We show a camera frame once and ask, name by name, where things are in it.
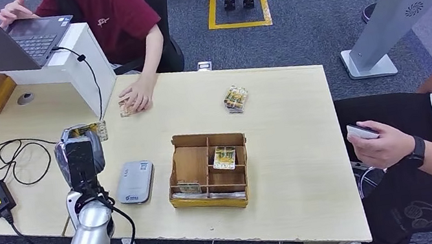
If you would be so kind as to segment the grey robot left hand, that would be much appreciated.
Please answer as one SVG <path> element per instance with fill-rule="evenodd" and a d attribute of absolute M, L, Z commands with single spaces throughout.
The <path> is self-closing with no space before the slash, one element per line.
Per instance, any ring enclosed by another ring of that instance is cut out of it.
<path fill-rule="evenodd" d="M 84 182 L 97 180 L 105 168 L 102 142 L 93 124 L 64 129 L 54 153 L 65 181 L 73 190 Z"/>

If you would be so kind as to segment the person's right hand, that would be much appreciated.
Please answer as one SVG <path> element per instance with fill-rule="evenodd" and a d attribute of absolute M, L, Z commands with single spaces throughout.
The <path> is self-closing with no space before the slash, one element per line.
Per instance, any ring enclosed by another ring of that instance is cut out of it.
<path fill-rule="evenodd" d="M 0 10 L 0 27 L 6 29 L 15 20 L 38 18 L 39 16 L 24 6 L 25 0 L 15 0 Z"/>

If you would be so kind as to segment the person's left hand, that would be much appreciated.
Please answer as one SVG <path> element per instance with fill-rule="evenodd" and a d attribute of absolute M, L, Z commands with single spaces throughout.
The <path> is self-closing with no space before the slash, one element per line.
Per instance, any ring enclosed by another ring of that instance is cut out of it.
<path fill-rule="evenodd" d="M 389 168 L 414 151 L 414 137 L 399 129 L 372 120 L 357 122 L 357 125 L 375 130 L 379 136 L 371 140 L 351 134 L 347 136 L 357 158 L 368 166 Z"/>
<path fill-rule="evenodd" d="M 125 110 L 128 113 L 136 113 L 148 109 L 152 104 L 156 82 L 155 75 L 140 75 L 137 81 L 126 87 L 119 94 L 119 99 L 125 102 Z"/>

